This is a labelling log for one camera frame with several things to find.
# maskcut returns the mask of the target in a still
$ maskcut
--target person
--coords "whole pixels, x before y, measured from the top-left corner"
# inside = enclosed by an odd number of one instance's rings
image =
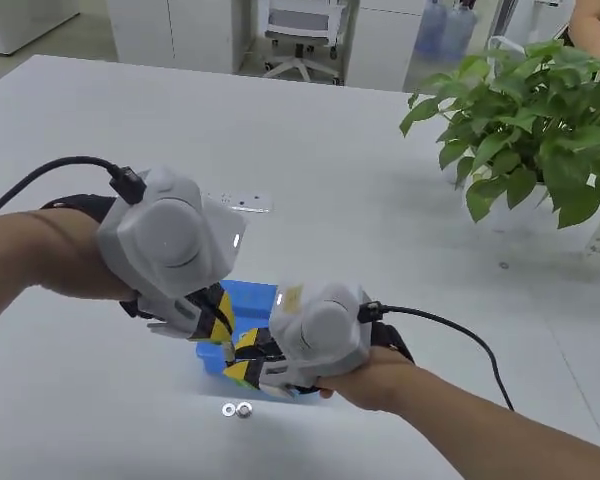
[[[124,300],[130,289],[100,258],[97,221],[77,210],[0,216],[0,313],[26,288]],[[467,480],[600,480],[600,448],[455,387],[399,353],[373,348],[366,365],[318,387],[397,415]]]
[[[568,40],[575,47],[600,57],[600,0],[576,0]]]

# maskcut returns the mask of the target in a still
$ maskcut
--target blue box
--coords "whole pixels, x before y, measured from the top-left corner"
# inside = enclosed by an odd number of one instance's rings
[[[236,280],[223,280],[220,284],[229,294],[233,313],[236,316],[236,329],[233,332],[234,343],[237,343],[240,336],[252,328],[269,326],[269,317],[278,289],[276,285]],[[198,343],[196,355],[202,359],[207,373],[222,376],[226,365],[221,346],[205,342]]]

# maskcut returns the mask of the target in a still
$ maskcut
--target blue bottle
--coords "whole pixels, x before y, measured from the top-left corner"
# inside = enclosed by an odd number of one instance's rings
[[[440,55],[444,60],[459,61],[466,55],[473,29],[478,23],[472,10],[474,3],[472,0],[462,0],[449,12],[440,45]]]
[[[440,0],[427,0],[416,38],[416,52],[429,58],[437,57],[446,23],[447,7]]]

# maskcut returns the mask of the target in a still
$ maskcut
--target cable connector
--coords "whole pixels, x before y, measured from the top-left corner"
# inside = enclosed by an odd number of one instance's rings
[[[112,177],[109,185],[125,202],[136,205],[142,201],[147,184],[131,167],[120,167],[116,172],[109,173]]]
[[[358,310],[358,321],[360,323],[371,323],[382,320],[386,310],[380,302],[368,302],[360,305]]]

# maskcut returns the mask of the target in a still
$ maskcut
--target metal washer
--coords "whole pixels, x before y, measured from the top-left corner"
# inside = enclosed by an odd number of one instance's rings
[[[225,417],[233,417],[236,414],[236,406],[233,403],[225,403],[222,406],[222,415]]]
[[[253,406],[249,402],[241,402],[236,408],[236,415],[239,418],[249,418],[253,413]]]

